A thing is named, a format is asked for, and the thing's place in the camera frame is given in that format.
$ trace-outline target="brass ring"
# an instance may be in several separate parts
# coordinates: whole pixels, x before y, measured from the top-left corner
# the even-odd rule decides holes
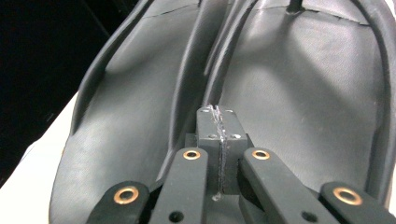
[[[121,198],[121,194],[124,192],[131,192],[132,196],[129,198]],[[134,202],[139,196],[139,190],[133,186],[124,187],[119,189],[114,195],[114,202],[118,204],[128,204]]]
[[[347,203],[350,205],[361,205],[363,203],[363,199],[361,198],[361,196],[352,189],[336,188],[332,191],[332,193],[338,200],[340,200],[343,203]],[[341,193],[348,193],[353,197],[353,199],[348,199],[342,196]]]
[[[261,161],[270,159],[270,154],[264,150],[254,150],[252,155],[254,158]]]
[[[189,161],[196,160],[201,157],[201,153],[195,150],[188,150],[185,153],[183,153],[183,157]]]

